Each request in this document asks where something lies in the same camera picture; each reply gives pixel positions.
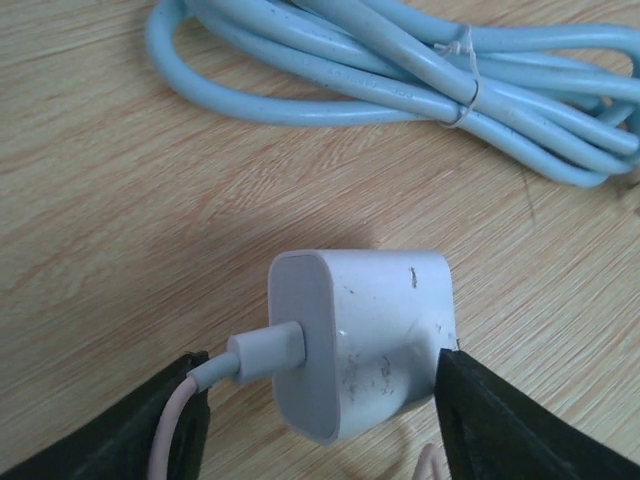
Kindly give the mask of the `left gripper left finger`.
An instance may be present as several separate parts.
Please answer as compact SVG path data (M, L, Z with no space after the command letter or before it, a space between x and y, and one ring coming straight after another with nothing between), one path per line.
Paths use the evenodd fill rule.
M1 474L3 479L145 479L159 417L176 386L209 359L187 353L82 428ZM197 479L210 421L205 392L182 412L174 433L169 479Z

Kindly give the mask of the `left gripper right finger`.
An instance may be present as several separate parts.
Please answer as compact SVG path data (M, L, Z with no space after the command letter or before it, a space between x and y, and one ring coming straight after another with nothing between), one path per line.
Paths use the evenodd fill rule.
M639 465L461 350L442 349L435 402L453 479L637 479Z

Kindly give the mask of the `white plug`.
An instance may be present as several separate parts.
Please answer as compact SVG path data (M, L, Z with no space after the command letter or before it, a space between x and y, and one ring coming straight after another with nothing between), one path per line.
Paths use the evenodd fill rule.
M272 324L297 322L306 358L272 378L285 423L319 444L428 402L458 339L450 267L433 250L297 250L268 276Z

